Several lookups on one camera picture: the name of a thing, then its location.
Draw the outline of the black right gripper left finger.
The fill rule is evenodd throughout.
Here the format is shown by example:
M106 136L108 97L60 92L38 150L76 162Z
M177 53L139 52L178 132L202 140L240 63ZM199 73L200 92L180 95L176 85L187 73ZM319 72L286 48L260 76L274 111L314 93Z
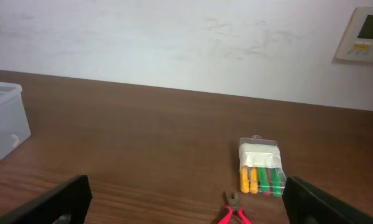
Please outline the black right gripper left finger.
M92 200L87 175L77 175L0 217L0 224L84 224Z

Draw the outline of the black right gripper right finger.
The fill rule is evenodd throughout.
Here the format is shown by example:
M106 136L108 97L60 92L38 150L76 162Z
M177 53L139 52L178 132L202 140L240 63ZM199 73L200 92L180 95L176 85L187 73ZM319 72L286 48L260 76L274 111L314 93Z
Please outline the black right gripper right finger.
M373 217L294 176L283 191L290 224L373 224Z

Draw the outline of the red handled cutting pliers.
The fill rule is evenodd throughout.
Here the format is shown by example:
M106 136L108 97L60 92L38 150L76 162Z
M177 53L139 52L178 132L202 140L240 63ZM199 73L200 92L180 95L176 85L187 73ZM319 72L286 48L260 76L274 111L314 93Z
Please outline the red handled cutting pliers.
M226 209L227 214L220 219L218 224L228 224L233 215L240 218L242 224L252 224L250 219L244 214L244 209L241 207L239 196L237 193L226 192Z

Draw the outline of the clear plastic container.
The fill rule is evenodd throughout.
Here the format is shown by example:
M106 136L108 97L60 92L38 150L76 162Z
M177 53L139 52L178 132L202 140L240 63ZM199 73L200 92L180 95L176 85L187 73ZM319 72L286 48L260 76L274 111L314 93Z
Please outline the clear plastic container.
M22 87L0 82L0 160L30 137Z

